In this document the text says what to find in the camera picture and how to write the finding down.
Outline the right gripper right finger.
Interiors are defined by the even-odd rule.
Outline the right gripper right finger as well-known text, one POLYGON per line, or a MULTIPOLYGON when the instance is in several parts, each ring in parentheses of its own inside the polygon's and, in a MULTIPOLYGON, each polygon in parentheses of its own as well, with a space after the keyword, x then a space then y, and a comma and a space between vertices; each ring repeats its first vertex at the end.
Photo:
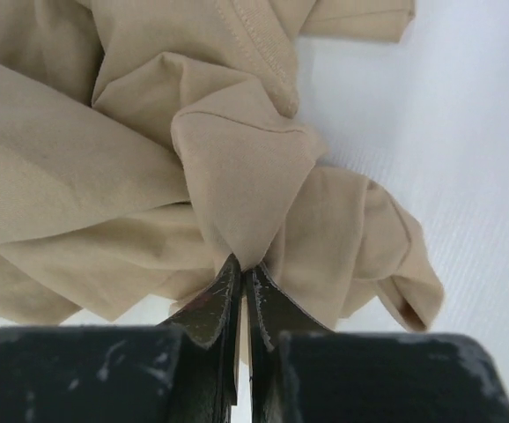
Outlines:
POLYGON ((259 265, 243 276, 255 422, 509 422, 490 355, 456 334, 336 333, 259 265))

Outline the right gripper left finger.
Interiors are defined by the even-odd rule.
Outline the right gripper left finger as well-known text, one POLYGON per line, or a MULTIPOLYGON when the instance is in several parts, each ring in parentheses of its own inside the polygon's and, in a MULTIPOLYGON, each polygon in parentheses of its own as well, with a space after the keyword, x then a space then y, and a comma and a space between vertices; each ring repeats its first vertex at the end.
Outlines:
POLYGON ((226 422, 240 264, 157 325, 0 328, 0 422, 226 422))

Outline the beige t shirt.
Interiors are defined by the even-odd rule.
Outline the beige t shirt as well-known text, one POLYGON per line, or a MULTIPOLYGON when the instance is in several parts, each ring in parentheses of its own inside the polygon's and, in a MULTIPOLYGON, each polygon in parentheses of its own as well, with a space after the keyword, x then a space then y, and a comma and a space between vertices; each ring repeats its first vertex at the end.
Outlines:
POLYGON ((411 1, 0 1, 0 317, 183 304, 228 256, 328 327, 379 299, 432 326, 419 223, 319 164, 300 35, 399 41, 411 1))

